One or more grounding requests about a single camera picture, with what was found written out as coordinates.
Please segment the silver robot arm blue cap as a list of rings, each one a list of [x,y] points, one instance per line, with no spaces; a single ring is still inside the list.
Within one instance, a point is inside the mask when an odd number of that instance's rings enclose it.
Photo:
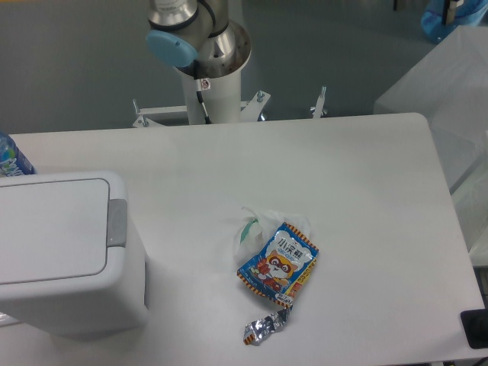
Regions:
[[[230,19],[228,1],[152,0],[147,18],[149,51],[194,79],[228,76],[250,59],[249,35]]]

